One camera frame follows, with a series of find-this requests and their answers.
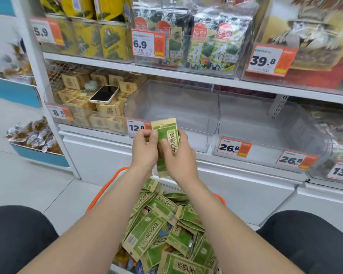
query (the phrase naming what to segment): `leg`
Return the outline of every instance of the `leg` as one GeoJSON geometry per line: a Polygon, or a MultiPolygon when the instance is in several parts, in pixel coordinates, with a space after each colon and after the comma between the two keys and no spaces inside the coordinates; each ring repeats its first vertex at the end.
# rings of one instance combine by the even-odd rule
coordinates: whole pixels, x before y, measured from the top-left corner
{"type": "Polygon", "coordinates": [[[343,273],[343,233],[319,216],[279,212],[257,233],[307,274],[343,273]]]}
{"type": "Polygon", "coordinates": [[[23,206],[0,207],[0,274],[15,274],[59,235],[39,211],[23,206]]]}

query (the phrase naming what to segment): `finger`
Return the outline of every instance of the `finger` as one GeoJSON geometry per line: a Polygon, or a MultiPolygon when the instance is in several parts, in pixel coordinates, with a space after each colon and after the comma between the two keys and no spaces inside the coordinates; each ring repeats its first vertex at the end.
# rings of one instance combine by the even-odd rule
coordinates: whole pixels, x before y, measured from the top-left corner
{"type": "Polygon", "coordinates": [[[161,147],[163,148],[165,161],[174,159],[173,150],[168,140],[164,138],[161,141],[161,147]]]}
{"type": "Polygon", "coordinates": [[[139,129],[136,133],[135,141],[136,142],[144,142],[146,143],[145,137],[149,137],[151,134],[151,130],[139,129]]]}
{"type": "Polygon", "coordinates": [[[159,140],[159,133],[157,130],[155,131],[152,131],[152,133],[150,134],[150,137],[149,137],[149,143],[150,144],[158,144],[158,140],[159,140]]]}
{"type": "Polygon", "coordinates": [[[188,144],[188,136],[183,130],[178,130],[179,133],[179,143],[180,145],[188,144]]]}

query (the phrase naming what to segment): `smartphone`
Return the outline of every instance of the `smartphone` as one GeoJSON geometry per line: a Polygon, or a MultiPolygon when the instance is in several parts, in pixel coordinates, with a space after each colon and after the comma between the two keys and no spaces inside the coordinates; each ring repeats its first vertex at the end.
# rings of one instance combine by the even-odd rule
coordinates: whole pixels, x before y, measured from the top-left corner
{"type": "Polygon", "coordinates": [[[109,104],[118,92],[119,87],[114,85],[103,85],[92,97],[90,97],[90,102],[96,104],[109,104]]]}

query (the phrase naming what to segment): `phone screen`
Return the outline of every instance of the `phone screen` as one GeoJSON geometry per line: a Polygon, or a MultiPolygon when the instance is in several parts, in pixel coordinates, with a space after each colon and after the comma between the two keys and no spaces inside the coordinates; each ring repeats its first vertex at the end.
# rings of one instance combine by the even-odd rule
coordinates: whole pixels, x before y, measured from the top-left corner
{"type": "Polygon", "coordinates": [[[93,101],[108,101],[112,95],[117,91],[118,87],[113,85],[103,85],[97,92],[90,98],[93,101]]]}

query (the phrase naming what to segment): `white floor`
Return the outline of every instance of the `white floor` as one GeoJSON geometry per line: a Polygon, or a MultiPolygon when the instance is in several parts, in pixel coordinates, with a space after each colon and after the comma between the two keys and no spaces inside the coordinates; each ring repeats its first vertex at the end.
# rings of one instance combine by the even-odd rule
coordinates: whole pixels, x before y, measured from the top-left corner
{"type": "Polygon", "coordinates": [[[61,235],[85,213],[101,187],[78,180],[70,172],[30,163],[16,154],[4,137],[6,130],[41,117],[41,110],[0,99],[0,206],[37,209],[61,235]]]}

